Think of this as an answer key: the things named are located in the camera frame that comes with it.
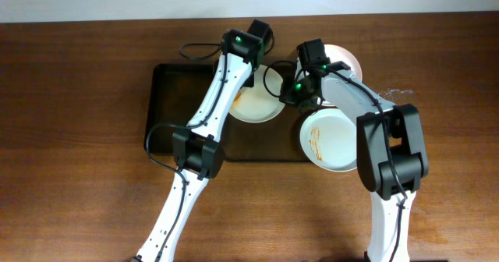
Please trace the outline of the white plate with sauce centre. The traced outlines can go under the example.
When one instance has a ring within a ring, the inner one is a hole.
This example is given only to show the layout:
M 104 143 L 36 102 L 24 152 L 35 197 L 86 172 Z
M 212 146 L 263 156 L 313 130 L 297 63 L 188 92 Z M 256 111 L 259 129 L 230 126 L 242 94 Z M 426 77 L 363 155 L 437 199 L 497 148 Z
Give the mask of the white plate with sauce centre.
M 267 92 L 279 95 L 283 79 L 274 69 L 269 69 L 264 78 L 266 69 L 266 65 L 260 65 L 254 74 L 254 86 L 239 90 L 242 95 L 229 110 L 234 118 L 248 123 L 262 123 L 275 118 L 284 108 L 285 104 L 278 97 Z

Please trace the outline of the green yellow sponge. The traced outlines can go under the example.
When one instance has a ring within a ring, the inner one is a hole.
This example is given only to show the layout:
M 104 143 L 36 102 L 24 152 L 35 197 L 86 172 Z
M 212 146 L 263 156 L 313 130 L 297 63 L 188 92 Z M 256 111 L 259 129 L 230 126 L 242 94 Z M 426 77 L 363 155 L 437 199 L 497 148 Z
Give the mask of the green yellow sponge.
M 235 104 L 235 103 L 237 103 L 237 102 L 239 101 L 239 99 L 240 99 L 241 95 L 242 95 L 242 92 L 241 92 L 241 91 L 239 91 L 239 92 L 237 93 L 237 95 L 235 96 L 235 99 L 234 99 L 234 101 L 233 101 L 233 104 Z

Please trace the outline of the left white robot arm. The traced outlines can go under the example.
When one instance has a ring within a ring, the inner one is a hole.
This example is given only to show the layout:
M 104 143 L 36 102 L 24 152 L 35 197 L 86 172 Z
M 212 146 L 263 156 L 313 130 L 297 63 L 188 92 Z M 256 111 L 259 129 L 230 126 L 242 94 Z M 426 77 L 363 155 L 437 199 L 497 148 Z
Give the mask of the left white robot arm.
M 269 24 L 255 19 L 247 31 L 232 29 L 221 40 L 221 55 L 199 108 L 186 125 L 175 125 L 172 187 L 135 262 L 172 261 L 182 230 L 199 195 L 224 161 L 221 133 L 235 96 L 259 68 L 274 40 Z

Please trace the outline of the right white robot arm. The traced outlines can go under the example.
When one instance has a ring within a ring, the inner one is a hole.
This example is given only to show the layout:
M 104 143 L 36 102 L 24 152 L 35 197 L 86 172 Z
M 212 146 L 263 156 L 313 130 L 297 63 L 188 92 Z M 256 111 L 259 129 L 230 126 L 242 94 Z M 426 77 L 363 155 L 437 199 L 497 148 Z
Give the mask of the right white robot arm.
M 419 111 L 377 95 L 351 65 L 328 57 L 321 39 L 305 41 L 296 50 L 296 74 L 284 81 L 281 102 L 315 108 L 327 101 L 356 126 L 356 169 L 372 203 L 365 260 L 409 260 L 411 207 L 429 172 Z

